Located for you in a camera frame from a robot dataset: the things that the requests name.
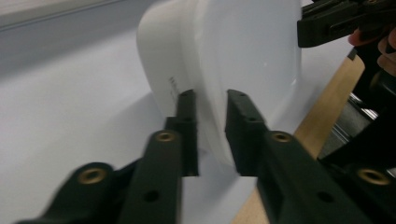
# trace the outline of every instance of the human hand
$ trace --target human hand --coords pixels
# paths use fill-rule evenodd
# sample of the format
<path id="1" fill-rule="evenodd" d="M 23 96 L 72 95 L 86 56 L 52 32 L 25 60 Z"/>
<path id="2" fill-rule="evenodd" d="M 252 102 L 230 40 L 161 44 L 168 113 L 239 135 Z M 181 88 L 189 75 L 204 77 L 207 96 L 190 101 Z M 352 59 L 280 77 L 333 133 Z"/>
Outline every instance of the human hand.
<path id="1" fill-rule="evenodd" d="M 375 41 L 378 37 L 368 40 L 361 40 L 361 32 L 355 31 L 349 36 L 349 43 L 353 46 L 361 46 Z M 396 76 L 396 28 L 390 31 L 389 35 L 382 38 L 378 43 L 378 49 L 382 55 L 378 58 L 378 65 L 389 74 Z"/>

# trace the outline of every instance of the white tabletop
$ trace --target white tabletop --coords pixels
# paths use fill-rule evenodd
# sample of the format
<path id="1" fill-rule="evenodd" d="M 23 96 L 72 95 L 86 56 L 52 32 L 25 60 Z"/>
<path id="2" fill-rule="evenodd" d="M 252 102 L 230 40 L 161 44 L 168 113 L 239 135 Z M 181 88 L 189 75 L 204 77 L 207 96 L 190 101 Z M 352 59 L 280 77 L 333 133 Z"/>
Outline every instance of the white tabletop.
<path id="1" fill-rule="evenodd" d="M 121 1 L 0 32 L 0 222 L 37 217 L 68 174 L 139 158 L 163 127 L 136 52 L 154 0 Z M 293 132 L 351 47 L 303 50 L 303 88 L 279 129 Z M 182 223 L 229 223 L 254 188 L 201 151 L 184 178 Z"/>

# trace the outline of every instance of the white plastic box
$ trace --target white plastic box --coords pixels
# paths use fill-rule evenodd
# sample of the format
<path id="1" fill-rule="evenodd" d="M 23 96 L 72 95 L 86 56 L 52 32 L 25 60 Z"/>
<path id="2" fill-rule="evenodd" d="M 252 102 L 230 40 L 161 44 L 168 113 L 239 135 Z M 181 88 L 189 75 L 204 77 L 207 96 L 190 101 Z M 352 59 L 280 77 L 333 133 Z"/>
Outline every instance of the white plastic box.
<path id="1" fill-rule="evenodd" d="M 171 0 L 151 7 L 137 46 L 165 116 L 179 93 L 197 94 L 199 136 L 218 160 L 232 163 L 224 134 L 228 89 L 247 93 L 272 128 L 300 78 L 296 22 L 300 1 Z"/>

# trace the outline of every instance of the brass screw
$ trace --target brass screw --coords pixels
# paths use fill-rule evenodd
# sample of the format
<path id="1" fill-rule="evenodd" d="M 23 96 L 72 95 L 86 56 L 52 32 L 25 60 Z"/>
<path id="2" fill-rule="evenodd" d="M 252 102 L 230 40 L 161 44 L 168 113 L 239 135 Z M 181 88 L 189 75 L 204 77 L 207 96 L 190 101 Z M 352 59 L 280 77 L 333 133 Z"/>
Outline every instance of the brass screw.
<path id="1" fill-rule="evenodd" d="M 281 143 L 287 143 L 291 141 L 291 137 L 285 133 L 273 133 L 272 137 L 274 140 Z"/>
<path id="2" fill-rule="evenodd" d="M 101 182 L 106 177 L 106 171 L 101 168 L 91 168 L 83 171 L 78 176 L 80 184 L 89 185 Z"/>
<path id="3" fill-rule="evenodd" d="M 156 139 L 159 142 L 171 142 L 175 140 L 175 135 L 172 133 L 159 133 L 157 134 Z"/>
<path id="4" fill-rule="evenodd" d="M 390 183 L 390 180 L 384 174 L 373 169 L 359 169 L 358 176 L 375 185 L 388 185 Z"/>

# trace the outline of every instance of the table surface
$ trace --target table surface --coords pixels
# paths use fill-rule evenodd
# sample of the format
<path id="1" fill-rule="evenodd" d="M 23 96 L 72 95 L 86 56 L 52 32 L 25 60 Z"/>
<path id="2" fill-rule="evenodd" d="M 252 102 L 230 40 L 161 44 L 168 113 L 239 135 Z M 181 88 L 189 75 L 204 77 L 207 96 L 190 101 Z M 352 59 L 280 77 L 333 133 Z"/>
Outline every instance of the table surface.
<path id="1" fill-rule="evenodd" d="M 155 0 L 120 1 L 0 32 L 0 222 L 37 217 L 68 174 L 139 158 L 163 127 L 135 45 Z M 278 129 L 293 133 L 351 47 L 303 49 L 301 88 Z M 182 223 L 230 223 L 255 179 L 200 152 L 183 179 Z"/>

